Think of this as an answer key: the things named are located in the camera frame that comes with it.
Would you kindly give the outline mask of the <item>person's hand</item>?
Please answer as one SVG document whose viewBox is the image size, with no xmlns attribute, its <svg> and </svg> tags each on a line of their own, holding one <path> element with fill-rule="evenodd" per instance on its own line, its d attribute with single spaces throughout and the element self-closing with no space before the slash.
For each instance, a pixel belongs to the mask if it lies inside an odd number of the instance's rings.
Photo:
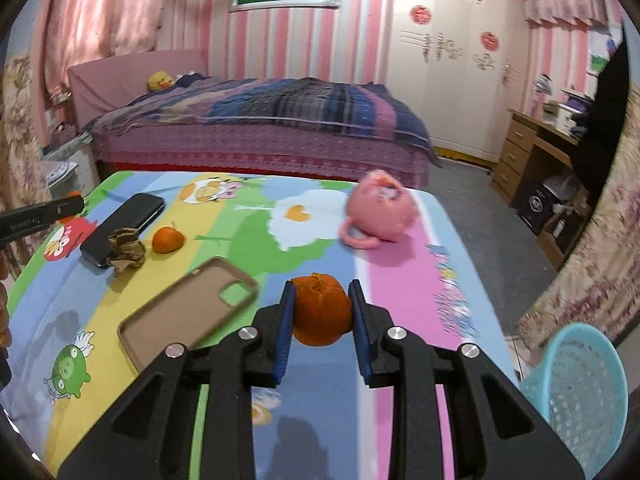
<svg viewBox="0 0 640 480">
<path fill-rule="evenodd" d="M 9 329 L 8 292 L 3 281 L 9 276 L 9 269 L 3 259 L 0 259 L 0 347 L 9 348 L 12 344 L 12 334 Z"/>
</svg>

